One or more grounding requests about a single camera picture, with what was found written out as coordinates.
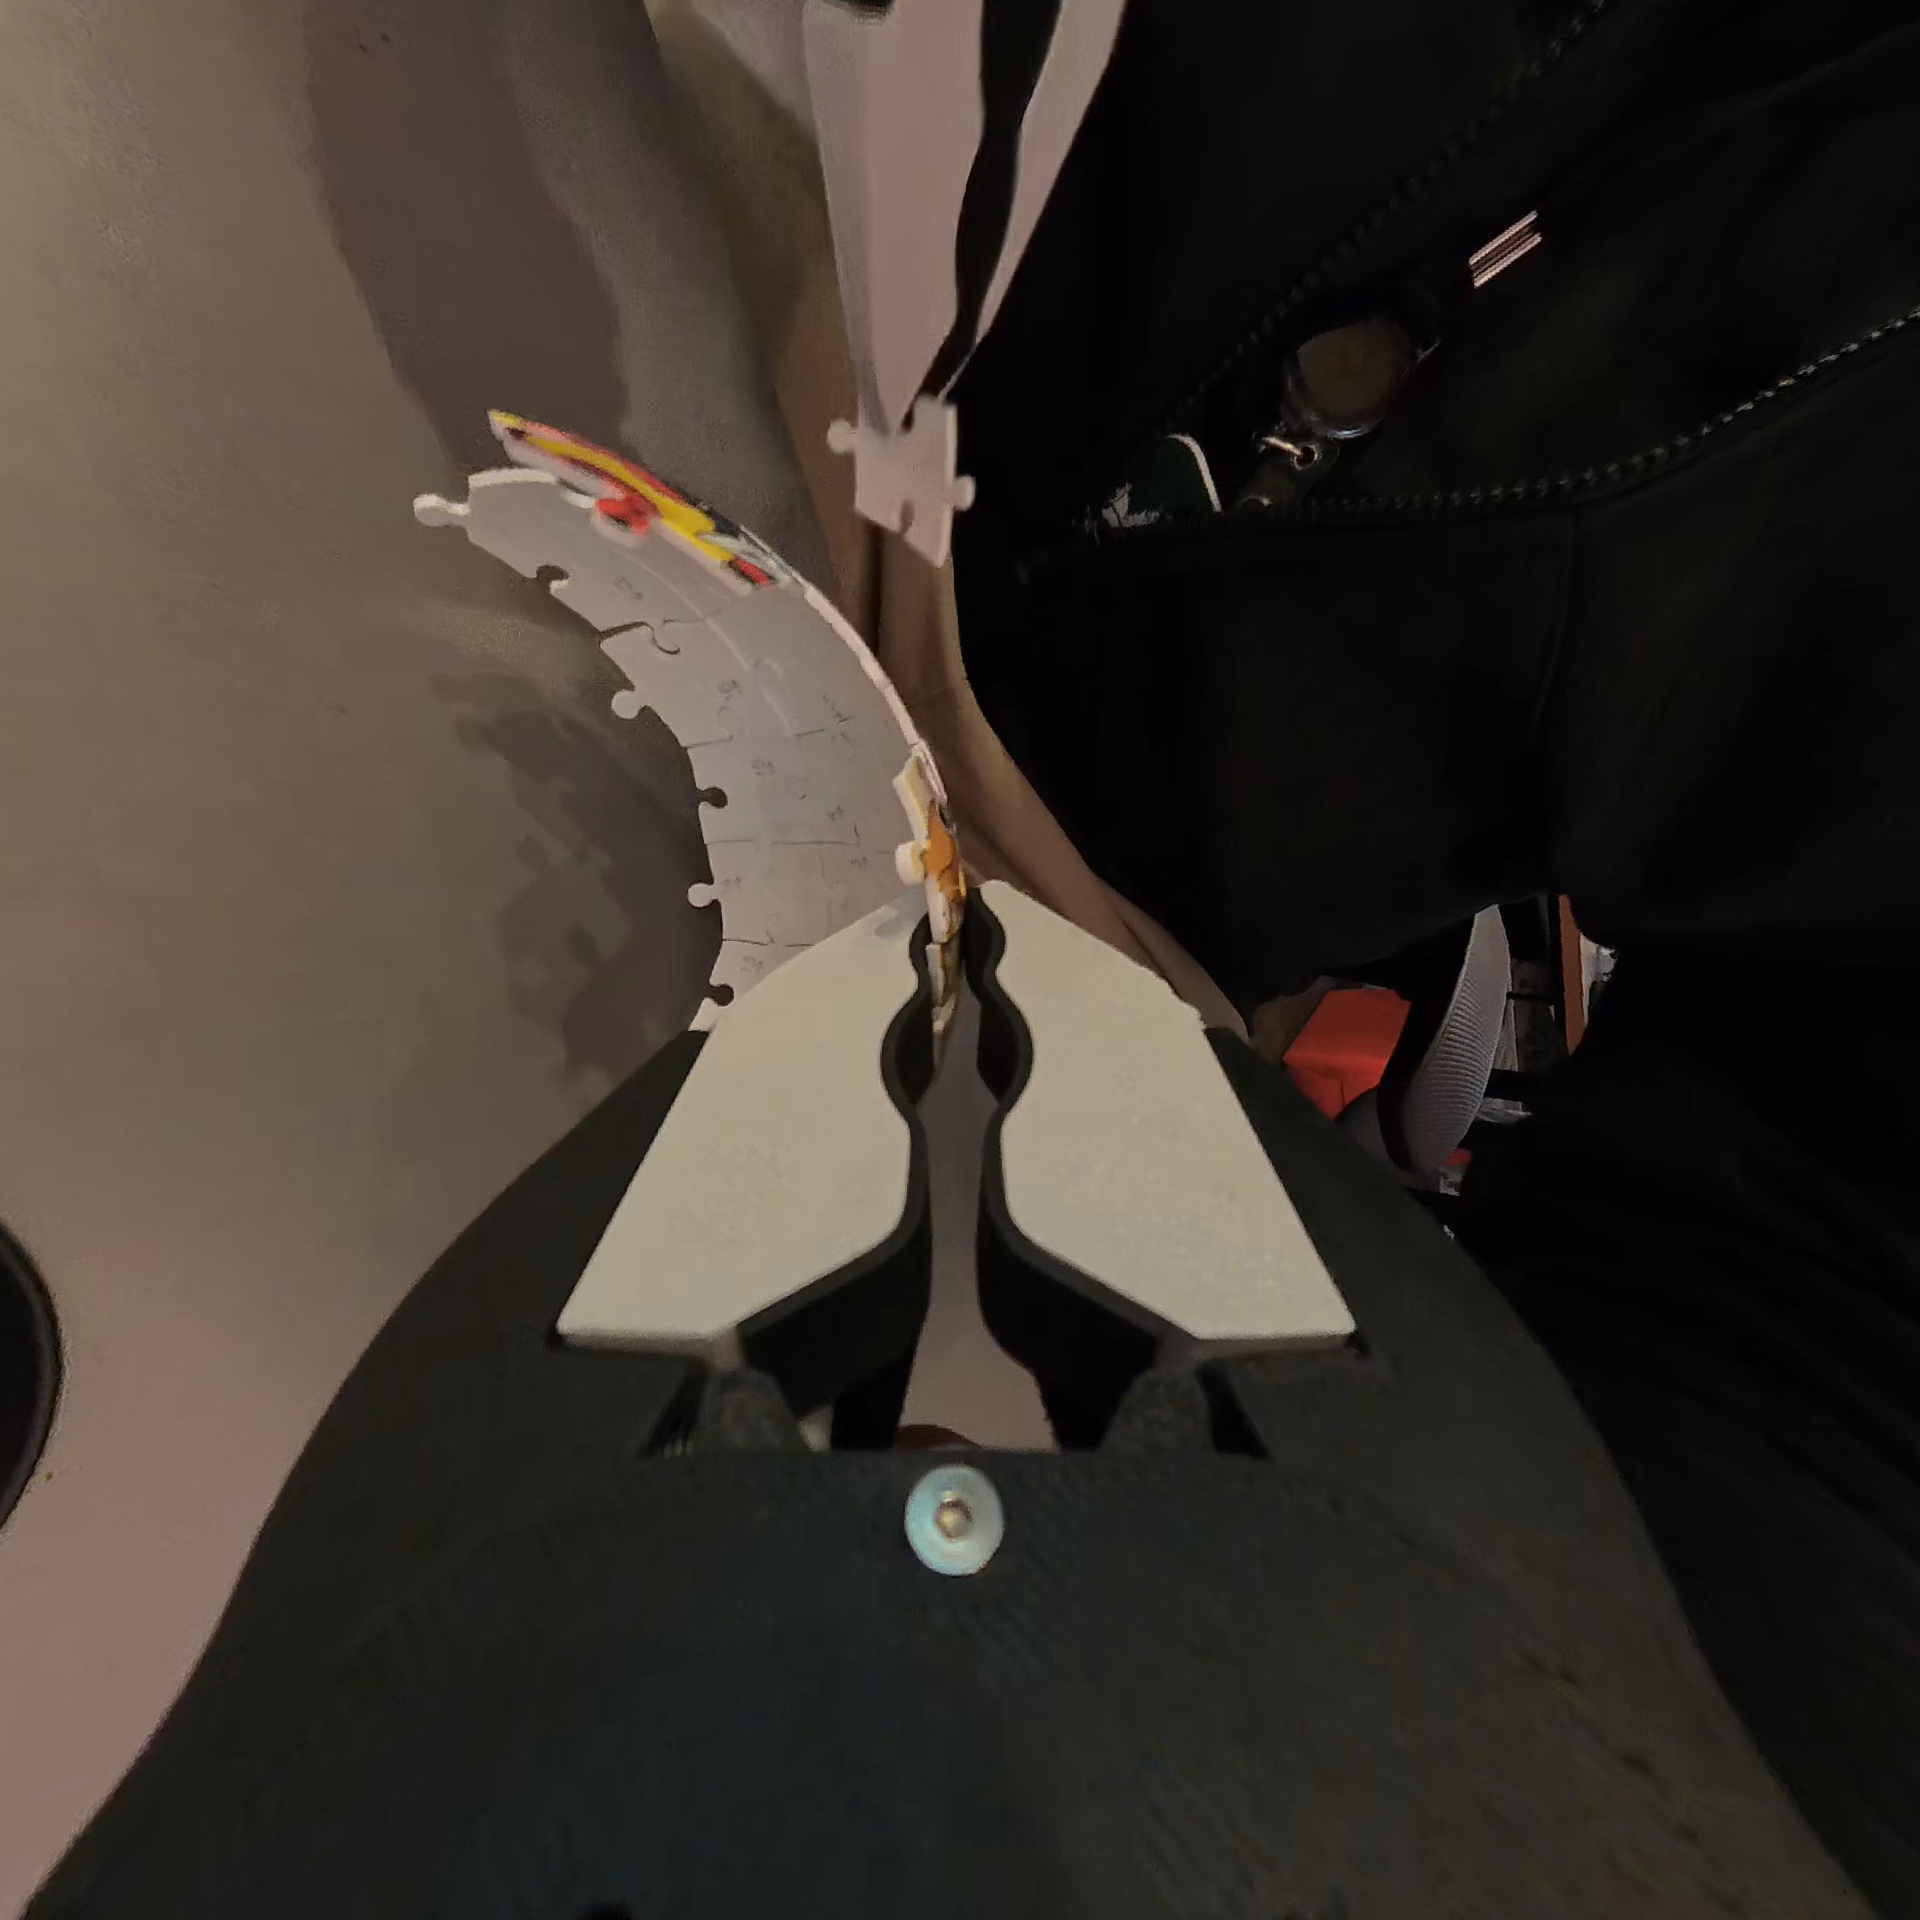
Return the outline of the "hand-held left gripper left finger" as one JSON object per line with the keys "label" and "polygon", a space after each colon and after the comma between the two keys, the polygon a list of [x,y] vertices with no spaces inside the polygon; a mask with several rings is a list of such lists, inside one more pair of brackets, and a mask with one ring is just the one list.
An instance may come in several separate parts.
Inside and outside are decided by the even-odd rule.
{"label": "hand-held left gripper left finger", "polygon": [[923,910],[874,910],[696,1036],[566,1345],[762,1370],[830,1442],[897,1439],[929,1306],[927,948]]}

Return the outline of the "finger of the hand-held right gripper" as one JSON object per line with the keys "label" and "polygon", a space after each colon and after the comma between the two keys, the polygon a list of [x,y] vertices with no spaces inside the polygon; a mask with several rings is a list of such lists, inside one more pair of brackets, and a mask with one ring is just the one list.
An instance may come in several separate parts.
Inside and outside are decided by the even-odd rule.
{"label": "finger of the hand-held right gripper", "polygon": [[884,432],[897,432],[921,396],[947,396],[953,233],[978,136],[978,11],[799,11],[859,419]]}
{"label": "finger of the hand-held right gripper", "polygon": [[958,311],[947,390],[988,332],[1089,99],[1112,59],[1123,2],[982,2],[978,136],[953,233]]}

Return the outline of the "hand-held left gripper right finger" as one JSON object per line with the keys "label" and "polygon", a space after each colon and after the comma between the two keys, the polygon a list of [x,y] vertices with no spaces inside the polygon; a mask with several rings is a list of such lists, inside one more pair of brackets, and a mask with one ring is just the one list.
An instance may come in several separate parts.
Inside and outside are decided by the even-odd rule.
{"label": "hand-held left gripper right finger", "polygon": [[978,1150],[977,1296],[1061,1445],[1149,1370],[1354,1340],[1215,1031],[1167,980],[1008,882],[963,923]]}

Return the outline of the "single puzzle piece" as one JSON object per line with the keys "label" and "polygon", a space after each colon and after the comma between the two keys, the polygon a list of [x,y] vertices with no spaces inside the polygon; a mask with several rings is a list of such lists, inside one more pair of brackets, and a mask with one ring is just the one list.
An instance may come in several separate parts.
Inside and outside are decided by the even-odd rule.
{"label": "single puzzle piece", "polygon": [[921,396],[897,432],[835,419],[825,441],[853,460],[854,515],[897,534],[923,564],[947,567],[953,519],[977,498],[977,480],[958,467],[958,409]]}

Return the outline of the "curved white-backed puzzle section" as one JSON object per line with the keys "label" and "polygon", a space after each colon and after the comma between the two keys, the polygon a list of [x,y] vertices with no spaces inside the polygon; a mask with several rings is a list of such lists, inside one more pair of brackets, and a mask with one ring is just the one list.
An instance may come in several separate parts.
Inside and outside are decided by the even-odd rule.
{"label": "curved white-backed puzzle section", "polygon": [[958,1000],[963,851],[933,750],[873,648],[805,576],[741,522],[629,454],[489,412],[507,467],[464,495],[414,495],[580,618],[617,667],[617,718],[651,712],[701,798],[719,960],[693,1020],[788,960],[904,902],[929,927],[933,1043]]}

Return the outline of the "orange object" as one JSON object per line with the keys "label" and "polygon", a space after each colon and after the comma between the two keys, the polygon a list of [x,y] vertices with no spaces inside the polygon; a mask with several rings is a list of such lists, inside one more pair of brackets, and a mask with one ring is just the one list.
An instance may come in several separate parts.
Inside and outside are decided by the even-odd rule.
{"label": "orange object", "polygon": [[1384,1080],[1407,1017],[1409,1003],[1387,985],[1339,982],[1284,1049],[1284,1074],[1323,1116],[1339,1121]]}

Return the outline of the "white mesh chair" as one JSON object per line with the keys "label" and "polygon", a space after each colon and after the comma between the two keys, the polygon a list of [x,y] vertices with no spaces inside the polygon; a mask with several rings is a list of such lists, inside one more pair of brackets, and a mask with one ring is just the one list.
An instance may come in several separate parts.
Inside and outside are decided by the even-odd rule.
{"label": "white mesh chair", "polygon": [[1513,993],[1513,948],[1499,908],[1483,908],[1377,963],[1369,982],[1405,1003],[1370,1094],[1384,1166],[1409,1190],[1437,1190],[1495,1074]]}

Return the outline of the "dark green card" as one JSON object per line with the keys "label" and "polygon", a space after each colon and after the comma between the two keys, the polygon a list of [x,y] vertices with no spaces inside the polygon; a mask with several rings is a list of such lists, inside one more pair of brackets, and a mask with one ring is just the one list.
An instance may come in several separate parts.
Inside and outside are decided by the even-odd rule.
{"label": "dark green card", "polygon": [[1219,513],[1222,495],[1202,444],[1192,433],[1163,433],[1097,510],[1097,522],[1126,532]]}

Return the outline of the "metal badge reel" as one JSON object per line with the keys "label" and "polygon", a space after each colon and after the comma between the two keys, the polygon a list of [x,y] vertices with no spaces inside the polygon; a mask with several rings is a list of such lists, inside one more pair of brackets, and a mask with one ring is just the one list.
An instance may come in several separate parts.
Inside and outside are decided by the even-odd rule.
{"label": "metal badge reel", "polygon": [[1369,441],[1396,405],[1421,343],[1407,320],[1376,311],[1292,343],[1249,427],[1231,510],[1291,510]]}

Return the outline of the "person's beige pants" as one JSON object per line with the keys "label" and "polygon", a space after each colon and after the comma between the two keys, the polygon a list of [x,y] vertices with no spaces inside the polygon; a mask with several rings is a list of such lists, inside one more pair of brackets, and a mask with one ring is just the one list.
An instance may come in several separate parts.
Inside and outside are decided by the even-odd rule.
{"label": "person's beige pants", "polygon": [[978,712],[958,640],[953,567],[927,564],[902,534],[874,527],[862,534],[867,640],[929,746],[970,871],[1014,884],[1155,972],[1210,1030],[1246,1038],[1246,1022],[1188,950],[1093,874]]}

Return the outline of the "black round bowl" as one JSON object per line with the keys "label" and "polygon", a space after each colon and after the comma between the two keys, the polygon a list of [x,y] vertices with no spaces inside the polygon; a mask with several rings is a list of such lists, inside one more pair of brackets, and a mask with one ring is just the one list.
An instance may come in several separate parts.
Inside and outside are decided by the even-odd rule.
{"label": "black round bowl", "polygon": [[33,1254],[3,1229],[3,1525],[38,1470],[58,1393],[58,1311]]}

